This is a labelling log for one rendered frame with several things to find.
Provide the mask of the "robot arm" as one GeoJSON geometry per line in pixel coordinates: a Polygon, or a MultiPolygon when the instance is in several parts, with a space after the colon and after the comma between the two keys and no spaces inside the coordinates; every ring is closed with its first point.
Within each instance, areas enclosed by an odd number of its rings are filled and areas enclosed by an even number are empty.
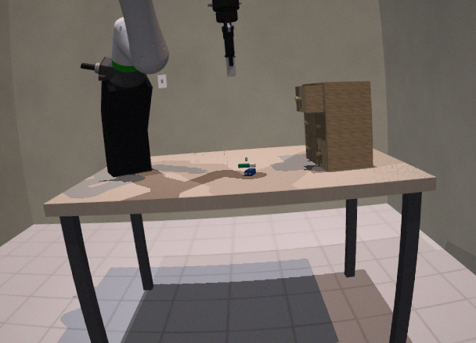
{"type": "MultiPolygon", "coordinates": [[[[114,24],[111,58],[104,57],[96,65],[82,63],[81,68],[94,70],[99,74],[99,81],[109,80],[117,87],[133,88],[145,81],[145,74],[155,74],[166,66],[169,51],[153,0],[119,2],[123,17],[114,24]]],[[[238,10],[240,4],[239,0],[212,0],[207,5],[217,12],[223,9],[238,10]]]]}

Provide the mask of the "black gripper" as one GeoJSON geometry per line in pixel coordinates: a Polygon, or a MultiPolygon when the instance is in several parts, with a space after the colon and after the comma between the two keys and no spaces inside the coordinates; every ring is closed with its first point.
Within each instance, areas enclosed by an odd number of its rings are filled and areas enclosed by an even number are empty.
{"type": "Polygon", "coordinates": [[[234,52],[234,26],[232,22],[238,20],[237,11],[235,9],[223,9],[216,12],[216,21],[224,23],[222,27],[223,39],[225,39],[225,57],[227,59],[226,67],[228,69],[227,77],[236,76],[235,52],[234,52]]]}

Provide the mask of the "brown wooden drawer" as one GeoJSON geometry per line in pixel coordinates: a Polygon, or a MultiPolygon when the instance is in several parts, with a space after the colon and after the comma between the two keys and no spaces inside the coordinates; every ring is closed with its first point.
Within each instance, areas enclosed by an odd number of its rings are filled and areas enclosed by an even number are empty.
{"type": "Polygon", "coordinates": [[[305,133],[315,136],[314,113],[305,113],[305,133]]]}
{"type": "Polygon", "coordinates": [[[328,170],[327,143],[318,139],[316,139],[316,163],[328,170]]]}
{"type": "Polygon", "coordinates": [[[295,87],[297,111],[304,113],[326,112],[324,85],[295,87]]]}
{"type": "Polygon", "coordinates": [[[306,135],[306,153],[307,157],[316,162],[316,140],[306,135]]]}
{"type": "Polygon", "coordinates": [[[315,115],[315,129],[316,137],[326,140],[326,114],[324,113],[314,113],[315,115]]]}

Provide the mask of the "small brown wooden chest of drawers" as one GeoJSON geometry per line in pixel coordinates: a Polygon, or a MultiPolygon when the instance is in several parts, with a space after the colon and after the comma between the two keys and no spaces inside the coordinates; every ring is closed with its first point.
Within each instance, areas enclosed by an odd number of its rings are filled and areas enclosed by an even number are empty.
{"type": "MultiPolygon", "coordinates": [[[[373,123],[370,81],[324,84],[328,172],[373,168],[373,123]]],[[[306,84],[306,85],[314,85],[306,84]]]]}

